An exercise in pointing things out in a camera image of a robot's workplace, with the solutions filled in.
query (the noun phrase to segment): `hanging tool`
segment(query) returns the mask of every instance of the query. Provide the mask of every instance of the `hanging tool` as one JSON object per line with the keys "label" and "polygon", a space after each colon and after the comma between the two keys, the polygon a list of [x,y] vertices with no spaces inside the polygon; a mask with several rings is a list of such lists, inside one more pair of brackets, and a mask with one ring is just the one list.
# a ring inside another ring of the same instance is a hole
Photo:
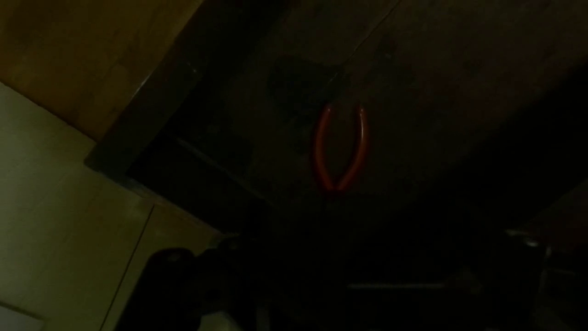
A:
{"label": "hanging tool", "polygon": [[315,172],[317,185],[325,194],[337,194],[345,192],[358,172],[361,170],[367,155],[367,111],[363,106],[358,106],[356,111],[356,139],[354,139],[354,152],[350,157],[350,163],[347,170],[334,181],[328,174],[326,163],[325,163],[325,133],[332,119],[332,106],[325,106],[312,139],[312,165]]}

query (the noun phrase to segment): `red pliers handle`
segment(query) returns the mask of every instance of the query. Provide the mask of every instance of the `red pliers handle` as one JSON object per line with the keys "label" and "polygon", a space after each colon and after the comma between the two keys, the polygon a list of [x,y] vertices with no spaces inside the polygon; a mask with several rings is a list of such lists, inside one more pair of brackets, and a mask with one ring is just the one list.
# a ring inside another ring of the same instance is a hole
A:
{"label": "red pliers handle", "polygon": [[325,106],[321,111],[313,139],[312,139],[312,165],[315,172],[317,185],[323,192],[343,192],[350,187],[358,172],[361,170],[367,155],[367,111],[363,106],[358,106],[356,111],[356,139],[354,139],[354,154],[352,159],[339,179],[332,179],[325,163],[325,133],[332,119],[332,106]]}

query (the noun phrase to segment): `pliers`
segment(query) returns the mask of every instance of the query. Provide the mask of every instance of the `pliers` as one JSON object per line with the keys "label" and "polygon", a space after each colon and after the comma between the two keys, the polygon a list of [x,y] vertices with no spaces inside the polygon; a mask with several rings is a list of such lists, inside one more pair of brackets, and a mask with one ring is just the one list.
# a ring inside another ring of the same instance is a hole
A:
{"label": "pliers", "polygon": [[312,166],[315,172],[315,181],[325,194],[345,192],[365,163],[367,141],[369,141],[367,111],[363,106],[358,106],[354,115],[356,115],[354,152],[347,170],[336,181],[328,174],[328,168],[325,163],[325,133],[332,119],[332,106],[325,106],[317,119],[313,139],[312,139]]}

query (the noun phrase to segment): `wooden board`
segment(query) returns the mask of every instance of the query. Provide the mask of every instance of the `wooden board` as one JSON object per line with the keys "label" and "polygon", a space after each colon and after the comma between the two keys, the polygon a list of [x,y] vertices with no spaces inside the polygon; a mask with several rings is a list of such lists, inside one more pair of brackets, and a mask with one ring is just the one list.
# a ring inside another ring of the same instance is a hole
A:
{"label": "wooden board", "polygon": [[200,0],[3,0],[0,80],[100,137]]}
{"label": "wooden board", "polygon": [[[325,222],[334,246],[352,247],[584,63],[585,10],[552,0],[295,1],[238,71],[187,106],[179,133],[312,212],[302,198],[319,196],[308,144],[321,102],[339,108],[332,168],[352,148],[352,106],[365,104],[369,163],[354,198]],[[227,146],[240,150],[223,157]]]}

